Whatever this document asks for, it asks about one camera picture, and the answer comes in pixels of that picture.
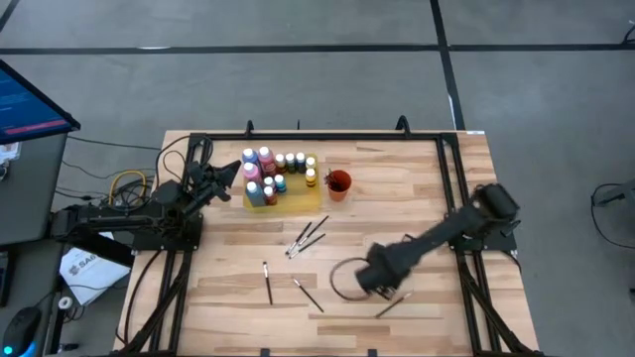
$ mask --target black floor stripe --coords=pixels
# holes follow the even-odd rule
[[[451,52],[588,52],[635,51],[635,44],[450,45]]]
[[[20,0],[11,0],[9,5],[7,5],[7,8],[5,9],[4,14],[2,14],[2,17],[0,18],[0,32],[2,32],[5,25],[7,25],[7,22],[11,18],[11,15],[13,15],[13,11],[16,9],[19,2]]]
[[[456,88],[456,79],[454,77],[454,70],[452,69],[452,60],[449,57],[447,38],[445,36],[444,18],[441,15],[439,0],[430,0],[430,7],[433,11],[435,29],[437,30],[439,53],[441,54],[441,63],[444,67],[445,87],[447,88],[447,95],[449,96],[449,106],[452,111],[454,129],[465,130],[463,111],[460,108],[460,100],[458,99],[458,89]]]
[[[41,48],[0,49],[0,55],[198,55],[198,54],[302,54],[302,53],[415,53],[436,52],[437,45],[341,44],[276,46],[203,46],[150,48]]]
[[[148,48],[6,48],[0,55],[214,55],[214,54],[302,54],[302,53],[417,53],[417,52],[604,52],[635,51],[635,44],[556,45],[439,45],[428,44],[340,44],[275,46],[191,46]]]

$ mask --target yellow tray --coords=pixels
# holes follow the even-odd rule
[[[243,194],[242,205],[254,213],[290,213],[290,212],[307,212],[319,210],[321,208],[321,188],[322,181],[319,177],[319,170],[316,168],[316,185],[307,187],[307,179],[305,174],[283,174],[287,182],[287,191],[278,194],[278,203],[276,205],[267,205],[263,207],[254,207],[247,197]]]

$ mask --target blue paint bottle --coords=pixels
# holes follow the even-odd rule
[[[263,207],[267,205],[265,202],[265,193],[262,191],[262,188],[258,185],[258,183],[254,181],[247,182],[245,194],[247,194],[247,198],[249,198],[252,206]]]
[[[258,155],[251,149],[245,149],[242,151],[243,164],[251,163],[258,166]]]
[[[282,175],[276,175],[274,178],[276,182],[276,190],[278,193],[285,193],[287,191],[287,183],[285,182],[285,177]]]

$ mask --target gray carpet floor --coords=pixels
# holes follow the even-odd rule
[[[0,11],[8,0],[0,1]],[[617,43],[629,0],[442,0],[450,44]],[[426,0],[21,0],[0,48],[437,42]],[[166,130],[452,129],[438,53],[3,56],[82,123],[77,136],[160,146]],[[635,179],[635,53],[452,53],[465,127],[488,136],[499,181],[522,207],[523,280],[543,351],[633,356],[635,252],[601,240],[600,183]],[[105,157],[105,163],[97,158]],[[154,153],[69,141],[64,159],[99,175],[151,168]],[[59,185],[107,190],[63,168]],[[55,208],[73,203],[57,197]],[[597,210],[635,246],[633,211]],[[67,355],[105,354],[124,291],[67,324]]]

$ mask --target paint bottle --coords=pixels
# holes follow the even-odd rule
[[[264,187],[270,187],[274,190],[274,192],[276,191],[276,183],[274,182],[274,178],[265,177],[265,179],[263,179],[263,184],[265,184]]]
[[[307,172],[307,163],[305,162],[305,154],[296,154],[296,169],[299,174],[305,174]]]
[[[266,186],[265,189],[263,189],[263,192],[265,193],[265,202],[267,202],[268,205],[275,205],[278,203],[278,197],[272,188]]]
[[[276,182],[276,190],[278,193],[285,193],[287,191],[287,183],[285,182],[284,176],[276,175],[274,181]]]
[[[247,182],[245,194],[247,194],[247,198],[249,198],[251,205],[254,207],[262,207],[267,204],[265,202],[265,193],[263,192],[262,188],[260,188],[258,183],[254,181]]]
[[[315,187],[316,183],[318,183],[318,180],[316,179],[316,171],[314,169],[308,169],[305,178],[307,178],[307,187]]]
[[[296,157],[293,154],[289,153],[287,154],[285,159],[287,160],[287,170],[289,171],[289,174],[295,174],[296,173]]]
[[[282,154],[276,155],[276,169],[278,169],[278,174],[284,174],[287,171],[287,161]]]
[[[318,164],[316,163],[316,158],[314,157],[308,157],[307,158],[307,170],[308,169],[316,169],[316,167],[318,166]]]
[[[258,151],[258,160],[262,167],[263,176],[274,176],[276,174],[276,163],[274,162],[274,155],[269,148],[262,147]]]
[[[245,149],[242,151],[242,162],[244,164],[251,163],[258,166],[258,155],[251,149]]]
[[[262,185],[262,176],[260,176],[260,170],[257,165],[247,163],[243,165],[242,171],[245,174],[245,178],[250,181],[254,181],[259,185]]]

